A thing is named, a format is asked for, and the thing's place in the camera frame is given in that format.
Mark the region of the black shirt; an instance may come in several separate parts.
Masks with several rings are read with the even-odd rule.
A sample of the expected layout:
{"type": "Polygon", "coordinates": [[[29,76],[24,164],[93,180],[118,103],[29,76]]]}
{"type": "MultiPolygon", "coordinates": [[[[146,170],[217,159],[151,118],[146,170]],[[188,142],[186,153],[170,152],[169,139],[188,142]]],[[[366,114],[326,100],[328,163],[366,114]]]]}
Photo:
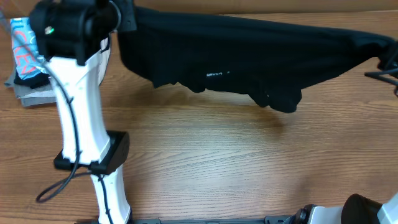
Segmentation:
{"type": "Polygon", "coordinates": [[[297,109],[304,88],[379,58],[396,42],[357,30],[144,7],[136,23],[136,31],[118,34],[121,60],[155,87],[248,95],[283,113],[297,109]]]}

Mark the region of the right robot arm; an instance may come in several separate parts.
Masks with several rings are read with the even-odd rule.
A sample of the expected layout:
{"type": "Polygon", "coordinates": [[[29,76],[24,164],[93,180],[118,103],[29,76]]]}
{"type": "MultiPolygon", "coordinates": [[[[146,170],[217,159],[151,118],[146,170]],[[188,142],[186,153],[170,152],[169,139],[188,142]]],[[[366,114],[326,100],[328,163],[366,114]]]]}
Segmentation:
{"type": "MultiPolygon", "coordinates": [[[[381,56],[378,71],[364,75],[394,85],[397,95],[397,44],[381,56]]],[[[282,224],[397,224],[397,196],[381,204],[359,194],[351,195],[342,207],[306,205],[282,224]]]]}

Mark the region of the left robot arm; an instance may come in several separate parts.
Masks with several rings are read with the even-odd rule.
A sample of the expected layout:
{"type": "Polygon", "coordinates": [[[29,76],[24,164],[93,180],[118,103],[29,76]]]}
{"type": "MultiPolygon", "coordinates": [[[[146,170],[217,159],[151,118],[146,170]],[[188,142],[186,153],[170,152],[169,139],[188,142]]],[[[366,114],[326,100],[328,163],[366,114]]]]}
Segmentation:
{"type": "Polygon", "coordinates": [[[63,149],[54,166],[71,179],[80,176],[79,168],[91,177],[98,223],[132,223],[123,179],[130,138],[105,128],[98,77],[107,67],[111,33],[137,28],[133,2],[41,1],[29,19],[62,125],[63,149]]]}

